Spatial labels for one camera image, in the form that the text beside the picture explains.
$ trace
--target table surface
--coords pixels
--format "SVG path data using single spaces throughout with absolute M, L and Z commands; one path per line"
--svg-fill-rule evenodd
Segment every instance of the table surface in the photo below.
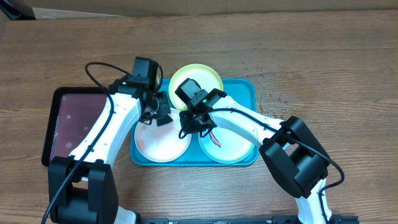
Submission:
M 398 11 L 137 17 L 8 22 L 0 43 L 0 222 L 38 223 L 48 204 L 40 163 L 52 94 L 94 86 L 87 62 L 165 77 L 202 63 L 256 88 L 257 110 L 302 118 L 345 171 L 333 213 L 398 222 Z M 93 67 L 107 85 L 121 74 Z M 143 217 L 294 215 L 294 199 L 259 157 L 249 167 L 139 167 L 126 138 L 113 174 L 120 205 Z M 338 180 L 329 168 L 328 182 Z

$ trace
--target black mount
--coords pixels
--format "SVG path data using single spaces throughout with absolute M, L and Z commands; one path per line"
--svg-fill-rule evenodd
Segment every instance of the black mount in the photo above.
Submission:
M 160 119 L 171 113 L 165 91 L 158 91 L 156 73 L 159 64 L 149 58 L 136 57 L 132 74 L 117 79 L 109 86 L 109 93 L 124 93 L 141 102 L 140 121 Z
M 213 128 L 214 122 L 206 114 L 208 110 L 226 93 L 213 89 L 209 93 L 202 90 L 200 85 L 193 79 L 187 78 L 175 91 L 175 94 L 187 105 L 188 110 L 180 112 L 181 127 L 187 127 L 184 132 L 187 134 L 200 133 L 200 137 L 205 137 Z M 190 123 L 192 118 L 197 116 L 196 120 Z
M 279 131 L 291 135 L 329 158 L 324 148 L 301 119 L 291 116 L 280 125 L 282 127 Z M 288 156 L 282 147 L 286 143 L 293 144 L 293 142 L 288 142 L 283 136 L 276 134 L 271 139 L 264 139 L 262 143 L 259 152 L 272 177 L 295 198 L 308 198 L 318 181 L 328 175 L 329 163 L 304 147 L 297 147 Z
M 73 157 L 54 157 L 49 165 L 50 201 L 77 161 Z M 88 178 L 88 189 L 74 187 L 72 182 Z M 119 197 L 111 166 L 102 160 L 83 162 L 72 180 L 61 191 L 50 211 L 54 223 L 111 224 L 116 218 Z

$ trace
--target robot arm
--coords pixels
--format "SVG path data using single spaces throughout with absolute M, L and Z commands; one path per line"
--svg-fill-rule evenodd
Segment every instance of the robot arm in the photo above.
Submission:
M 213 105 L 213 109 L 217 108 L 234 108 L 237 110 L 241 110 L 255 117 L 259 121 L 266 123 L 276 130 L 282 128 L 280 123 L 283 122 L 283 120 L 263 116 L 259 113 L 249 110 L 235 102 L 230 96 L 219 99 Z M 209 116 L 217 127 L 225 128 L 239 134 L 240 136 L 255 144 L 258 148 L 260 148 L 260 150 L 263 150 L 261 149 L 263 145 L 263 140 L 271 139 L 275 135 L 273 131 L 264 129 L 263 126 L 239 113 L 232 113 L 230 111 L 217 111 L 209 113 Z M 289 143 L 286 143 L 283 146 L 283 149 L 286 149 L 287 146 L 289 146 Z M 311 194 L 307 198 L 303 196 L 301 196 L 300 198 L 295 198 L 298 206 L 298 219 L 302 223 L 325 223 L 325 219 L 322 216 L 323 212 L 321 210 L 320 201 L 318 199 L 318 192 L 322 187 L 325 186 L 325 184 L 326 178 L 320 180 L 316 184 L 316 186 L 313 187 L 313 189 L 311 190 Z M 329 220 L 331 217 L 331 210 L 328 208 L 326 195 L 323 194 L 322 197 L 323 207 L 325 209 L 327 219 Z
M 288 156 L 284 149 L 293 142 L 272 131 L 289 134 L 328 157 L 302 120 L 294 116 L 287 121 L 263 116 L 241 106 L 220 90 L 214 89 L 207 93 L 195 80 L 189 78 L 181 83 L 175 93 L 188 107 L 187 111 L 180 113 L 185 133 L 201 132 L 203 135 L 204 131 L 210 132 L 212 128 L 219 127 L 246 138 L 259 147 L 275 181 L 296 198 L 298 219 L 302 223 L 324 224 L 323 214 L 327 220 L 331 218 L 325 194 L 322 196 L 324 212 L 318 198 L 320 189 L 326 184 L 329 163 L 300 146 Z
M 117 223 L 136 222 L 136 214 L 119 205 L 112 175 L 114 160 L 132 126 L 137 121 L 166 119 L 170 106 L 166 92 L 158 92 L 156 71 L 158 64 L 148 58 L 136 58 L 132 75 L 116 80 L 109 86 L 114 105 L 107 98 L 104 109 L 84 140 L 68 158 L 54 157 L 49 165 L 49 199 L 53 199 L 62 182 L 88 146 L 103 128 L 109 113 L 114 113 L 83 163 L 76 169 L 72 180 L 55 200 L 50 209 L 54 223 Z M 79 189 L 72 182 L 88 181 L 88 189 Z

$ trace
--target yellow plate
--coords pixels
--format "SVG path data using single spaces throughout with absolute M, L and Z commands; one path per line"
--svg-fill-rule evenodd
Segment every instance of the yellow plate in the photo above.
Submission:
M 224 90 L 223 82 L 214 69 L 201 64 L 186 65 L 174 73 L 169 85 L 170 100 L 179 111 L 185 111 L 188 108 L 174 92 L 187 78 L 195 80 L 200 85 L 200 88 L 205 89 L 208 93 L 214 88 L 221 91 Z

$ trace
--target blue tray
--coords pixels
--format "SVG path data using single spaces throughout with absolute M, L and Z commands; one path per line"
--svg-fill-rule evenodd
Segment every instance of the blue tray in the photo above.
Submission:
M 170 79 L 163 79 L 160 91 L 169 92 Z M 254 86 L 251 82 L 240 78 L 223 78 L 224 91 L 234 98 L 240 105 L 245 106 L 251 110 L 256 110 L 256 97 L 254 94 Z M 254 146 L 253 151 L 245 159 L 234 164 L 222 164 L 210 159 L 201 149 L 198 141 L 198 133 L 192 134 L 192 140 L 188 149 L 178 159 L 171 162 L 152 162 L 146 159 L 137 149 L 134 144 L 134 130 L 136 124 L 132 127 L 130 157 L 140 166 L 248 166 L 256 161 L 259 151 Z

